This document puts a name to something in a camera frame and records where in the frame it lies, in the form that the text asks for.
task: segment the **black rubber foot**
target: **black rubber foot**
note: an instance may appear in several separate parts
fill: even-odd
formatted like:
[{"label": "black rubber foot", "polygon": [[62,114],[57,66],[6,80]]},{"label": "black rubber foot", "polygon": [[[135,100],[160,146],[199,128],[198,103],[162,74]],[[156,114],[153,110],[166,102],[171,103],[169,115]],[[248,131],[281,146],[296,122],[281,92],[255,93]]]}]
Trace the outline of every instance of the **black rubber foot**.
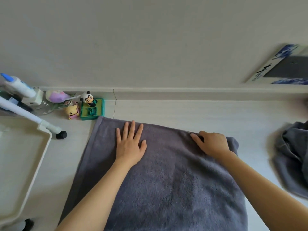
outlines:
[{"label": "black rubber foot", "polygon": [[60,133],[56,134],[56,138],[58,140],[63,140],[67,137],[67,133],[66,131],[61,131]]},{"label": "black rubber foot", "polygon": [[34,226],[34,221],[30,219],[25,220],[26,226],[22,231],[30,231]]}]

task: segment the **crumpled gray cloth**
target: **crumpled gray cloth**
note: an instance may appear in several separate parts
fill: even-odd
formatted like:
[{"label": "crumpled gray cloth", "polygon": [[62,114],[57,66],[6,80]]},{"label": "crumpled gray cloth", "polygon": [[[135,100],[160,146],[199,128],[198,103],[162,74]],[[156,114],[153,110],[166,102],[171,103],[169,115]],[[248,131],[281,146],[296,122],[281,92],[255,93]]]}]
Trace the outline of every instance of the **crumpled gray cloth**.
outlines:
[{"label": "crumpled gray cloth", "polygon": [[275,167],[287,190],[308,198],[308,121],[295,122],[276,140]]},{"label": "crumpled gray cloth", "polygon": [[[124,123],[98,118],[61,220],[112,166],[115,131]],[[144,124],[144,139],[148,148],[123,181],[105,230],[247,230],[242,191],[220,164],[202,152],[190,132]],[[237,141],[227,140],[236,153]]]}]

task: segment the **person's left hand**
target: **person's left hand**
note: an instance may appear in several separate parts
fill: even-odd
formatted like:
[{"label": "person's left hand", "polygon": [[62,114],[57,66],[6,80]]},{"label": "person's left hand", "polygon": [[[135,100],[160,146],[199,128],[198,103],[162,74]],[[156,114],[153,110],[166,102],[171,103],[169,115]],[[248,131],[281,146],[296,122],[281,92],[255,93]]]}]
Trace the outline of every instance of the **person's left hand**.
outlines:
[{"label": "person's left hand", "polygon": [[140,124],[140,127],[134,138],[135,126],[136,123],[133,120],[128,134],[128,122],[125,122],[122,138],[120,129],[119,128],[116,129],[117,148],[116,148],[115,162],[120,162],[128,166],[129,169],[141,160],[145,150],[147,149],[146,140],[142,141],[140,148],[138,146],[143,130],[143,124]]}]

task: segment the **blue bottle tip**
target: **blue bottle tip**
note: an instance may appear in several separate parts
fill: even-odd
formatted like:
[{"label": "blue bottle tip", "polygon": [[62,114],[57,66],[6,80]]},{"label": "blue bottle tip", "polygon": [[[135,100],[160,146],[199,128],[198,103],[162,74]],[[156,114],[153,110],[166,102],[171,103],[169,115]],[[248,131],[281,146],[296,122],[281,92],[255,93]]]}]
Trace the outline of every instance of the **blue bottle tip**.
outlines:
[{"label": "blue bottle tip", "polygon": [[2,75],[3,78],[5,78],[6,81],[8,81],[8,82],[13,82],[14,81],[14,79],[11,76],[9,76],[9,75],[7,75],[5,73],[0,73],[0,74]]}]

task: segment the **white tray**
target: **white tray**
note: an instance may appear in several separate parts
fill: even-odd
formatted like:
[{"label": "white tray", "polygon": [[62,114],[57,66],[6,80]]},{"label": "white tray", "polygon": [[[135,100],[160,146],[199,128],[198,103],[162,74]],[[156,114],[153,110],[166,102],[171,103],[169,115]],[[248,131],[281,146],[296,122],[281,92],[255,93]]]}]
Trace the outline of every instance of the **white tray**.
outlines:
[{"label": "white tray", "polygon": [[0,117],[0,226],[20,216],[51,137],[30,120]]}]

